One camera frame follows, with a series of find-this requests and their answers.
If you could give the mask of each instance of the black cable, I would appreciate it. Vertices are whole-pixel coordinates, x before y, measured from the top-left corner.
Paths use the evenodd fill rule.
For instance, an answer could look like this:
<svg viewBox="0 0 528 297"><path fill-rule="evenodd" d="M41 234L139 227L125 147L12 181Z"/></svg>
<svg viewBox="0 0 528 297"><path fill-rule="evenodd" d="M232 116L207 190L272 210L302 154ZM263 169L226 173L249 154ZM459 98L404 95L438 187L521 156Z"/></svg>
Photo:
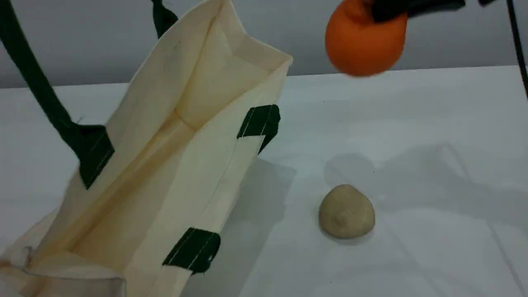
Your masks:
<svg viewBox="0 0 528 297"><path fill-rule="evenodd" d="M506 0L508 4L508 14L510 15L510 25L513 33L513 43L515 44L515 54L517 55L517 64L521 71L521 78L523 80L524 91L526 92L526 98L528 99L528 73L526 73L526 62L524 61L523 47L521 43L521 37L519 35L519 28L517 25L517 17L515 16L515 7L513 6L513 0Z"/></svg>

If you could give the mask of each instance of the bag handle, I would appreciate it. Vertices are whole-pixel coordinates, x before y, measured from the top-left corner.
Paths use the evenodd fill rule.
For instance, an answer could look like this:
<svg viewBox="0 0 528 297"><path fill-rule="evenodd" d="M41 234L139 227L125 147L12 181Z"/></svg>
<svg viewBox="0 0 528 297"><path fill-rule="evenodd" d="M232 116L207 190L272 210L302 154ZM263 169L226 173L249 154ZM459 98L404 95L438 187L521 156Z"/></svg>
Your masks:
<svg viewBox="0 0 528 297"><path fill-rule="evenodd" d="M178 21L178 17L163 6L162 0L152 0L152 4L154 26L156 27L158 38L161 38L163 33Z"/></svg>
<svg viewBox="0 0 528 297"><path fill-rule="evenodd" d="M178 18L161 0L152 2L154 25L160 38ZM81 179L90 188L114 153L106 128L78 125L71 120L31 51L10 0L0 0L0 40L50 123L77 155Z"/></svg>

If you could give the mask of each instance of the white table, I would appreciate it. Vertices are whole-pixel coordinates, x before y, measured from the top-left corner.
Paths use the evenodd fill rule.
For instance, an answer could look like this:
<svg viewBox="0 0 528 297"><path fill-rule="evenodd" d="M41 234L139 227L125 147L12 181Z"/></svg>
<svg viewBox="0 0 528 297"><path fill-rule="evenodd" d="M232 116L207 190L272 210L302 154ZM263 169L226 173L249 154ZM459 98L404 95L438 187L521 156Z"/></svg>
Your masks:
<svg viewBox="0 0 528 297"><path fill-rule="evenodd" d="M126 84L57 87L103 123ZM528 293L528 101L516 67L287 79L205 275L184 296ZM76 166L26 89L0 90L0 250L56 207ZM323 235L317 209L351 183L376 209L365 238Z"/></svg>

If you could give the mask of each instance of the dark green handle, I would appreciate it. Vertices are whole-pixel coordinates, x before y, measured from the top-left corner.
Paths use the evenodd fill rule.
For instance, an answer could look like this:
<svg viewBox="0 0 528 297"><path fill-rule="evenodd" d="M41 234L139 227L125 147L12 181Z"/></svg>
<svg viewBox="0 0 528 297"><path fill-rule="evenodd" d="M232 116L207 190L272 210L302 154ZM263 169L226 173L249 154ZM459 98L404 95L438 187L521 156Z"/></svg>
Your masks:
<svg viewBox="0 0 528 297"><path fill-rule="evenodd" d="M89 188L114 153L105 127L72 122L39 67L9 0L0 0L0 40L48 120L79 158L80 175Z"/></svg>

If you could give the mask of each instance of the rock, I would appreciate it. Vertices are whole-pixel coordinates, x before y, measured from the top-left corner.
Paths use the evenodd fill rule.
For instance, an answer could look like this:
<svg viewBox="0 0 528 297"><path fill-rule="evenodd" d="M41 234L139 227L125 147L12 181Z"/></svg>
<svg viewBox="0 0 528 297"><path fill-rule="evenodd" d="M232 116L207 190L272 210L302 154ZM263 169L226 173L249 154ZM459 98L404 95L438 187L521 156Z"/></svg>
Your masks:
<svg viewBox="0 0 528 297"><path fill-rule="evenodd" d="M349 184L338 185L319 207L321 229L336 238L356 238L374 228L374 208L370 200Z"/></svg>

